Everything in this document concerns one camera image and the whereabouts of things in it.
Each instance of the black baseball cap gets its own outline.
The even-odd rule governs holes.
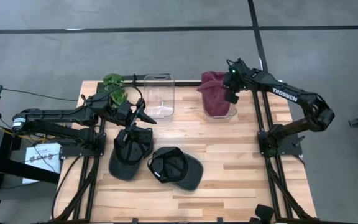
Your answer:
[[[153,153],[147,167],[161,183],[169,183],[183,190],[196,190],[203,176],[203,165],[178,147],[162,147]]]
[[[110,157],[110,174],[121,180],[133,180],[143,159],[149,156],[152,151],[152,132],[150,134],[143,133],[142,137],[137,139],[131,139],[128,136],[125,142],[118,141],[116,138],[114,150]]]

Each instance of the red cloth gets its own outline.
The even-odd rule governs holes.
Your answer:
[[[204,109],[209,116],[226,116],[230,102],[224,99],[227,90],[223,88],[225,72],[204,72],[201,75],[201,86],[197,91],[203,95]]]

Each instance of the wooden table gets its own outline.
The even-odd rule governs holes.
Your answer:
[[[85,81],[81,94],[96,93],[97,81]],[[127,88],[129,99],[136,102],[139,94]],[[113,140],[122,127],[106,123],[108,141],[101,158],[92,209],[92,222],[215,222],[245,221],[255,216],[258,203],[271,205],[269,184],[263,157],[259,154],[256,133],[259,130],[254,101],[250,91],[239,94],[237,114],[229,123],[209,124],[204,120],[201,93],[195,87],[175,88],[175,114],[170,123],[156,125],[138,122],[140,127],[154,131],[154,150],[178,146],[199,159],[204,166],[200,186],[186,192],[172,184],[161,184],[143,162],[132,182],[118,180],[108,172]],[[291,122],[287,100],[268,94],[274,123]],[[263,99],[260,107],[265,118]],[[74,158],[66,159],[60,181]],[[293,156],[282,156],[289,191],[310,215],[315,216],[306,173],[302,163]],[[55,214],[60,214],[77,191],[82,158],[70,171],[57,198]],[[282,195],[277,189],[282,216],[285,216]],[[85,216],[83,197],[80,218]]]

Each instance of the clear plastic container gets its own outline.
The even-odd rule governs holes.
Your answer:
[[[175,112],[175,80],[169,74],[144,78],[145,112],[156,122],[171,122]]]
[[[225,116],[210,116],[204,108],[204,120],[208,123],[226,123],[229,122],[233,116],[237,114],[237,108],[234,104],[230,104],[229,111]]]

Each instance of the artificial plant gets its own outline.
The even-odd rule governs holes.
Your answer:
[[[111,91],[119,86],[122,86],[124,81],[124,77],[122,77],[119,74],[109,74],[106,75],[103,78],[103,84],[104,84],[104,90],[105,91]],[[110,94],[111,99],[113,100],[114,104],[112,107],[118,107],[119,105],[121,105],[121,103],[123,103],[124,101],[127,100],[128,94],[125,93],[125,89],[124,88],[120,88],[114,92],[112,92]]]

